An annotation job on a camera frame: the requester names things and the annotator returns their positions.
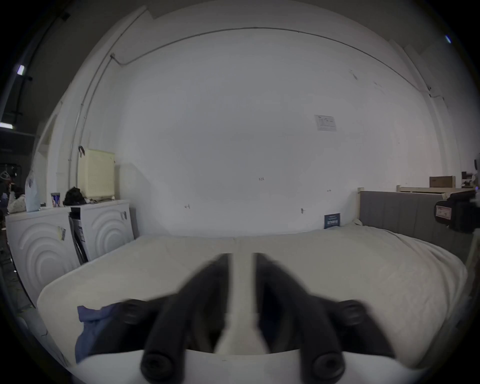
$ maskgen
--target mattress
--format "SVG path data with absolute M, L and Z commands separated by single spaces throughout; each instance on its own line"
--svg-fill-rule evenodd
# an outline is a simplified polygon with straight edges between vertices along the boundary
M 361 300 L 397 359 L 416 367 L 455 313 L 467 271 L 450 252 L 425 241 L 367 226 L 297 234 L 194 238 L 142 236 L 48 284 L 37 308 L 70 363 L 83 329 L 77 306 L 99 309 L 178 290 L 220 253 L 232 253 L 227 327 L 216 353 L 264 354 L 255 327 L 252 253 L 281 263 L 312 294 Z

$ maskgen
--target cup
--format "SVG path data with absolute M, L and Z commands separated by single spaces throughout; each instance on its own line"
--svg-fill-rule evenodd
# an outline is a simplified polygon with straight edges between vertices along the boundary
M 51 193 L 51 195 L 52 195 L 52 206 L 54 208 L 59 207 L 60 206 L 60 193 L 53 192 L 53 193 Z

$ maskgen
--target sticker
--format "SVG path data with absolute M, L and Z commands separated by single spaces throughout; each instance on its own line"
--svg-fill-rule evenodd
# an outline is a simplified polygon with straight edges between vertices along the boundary
M 340 213 L 335 213 L 333 215 L 325 215 L 325 226 L 324 228 L 330 227 L 339 227 L 340 226 Z
M 319 131 L 336 131 L 335 120 L 332 116 L 315 115 Z
M 67 230 L 62 227 L 57 227 L 58 232 L 59 232 L 59 239 L 62 241 L 65 241 L 65 233 L 67 233 Z
M 435 207 L 435 216 L 450 220 L 452 218 L 452 208 L 437 205 Z
M 85 237 L 84 237 L 84 230 L 82 229 L 81 226 L 78 226 L 78 233 L 80 235 L 80 240 L 85 242 Z

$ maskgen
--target wall sign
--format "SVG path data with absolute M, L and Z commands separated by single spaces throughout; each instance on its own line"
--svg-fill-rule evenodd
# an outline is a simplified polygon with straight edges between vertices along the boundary
M 325 229 L 340 226 L 340 213 L 325 215 Z
M 336 131 L 335 120 L 333 116 L 315 115 L 317 128 L 319 131 Z

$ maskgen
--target bed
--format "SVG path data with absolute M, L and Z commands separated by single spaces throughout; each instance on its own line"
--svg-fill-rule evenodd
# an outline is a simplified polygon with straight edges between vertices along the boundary
M 99 309 L 174 292 L 208 260 L 232 253 L 228 325 L 216 353 L 265 354 L 253 298 L 252 253 L 262 252 L 315 295 L 367 303 L 398 361 L 412 368 L 428 365 L 452 332 L 467 296 L 464 262 L 471 242 L 471 235 L 450 233 L 435 222 L 437 200 L 361 191 L 359 220 L 344 227 L 238 238 L 141 236 L 51 282 L 37 308 L 59 349 L 74 363 L 83 329 L 78 305 Z

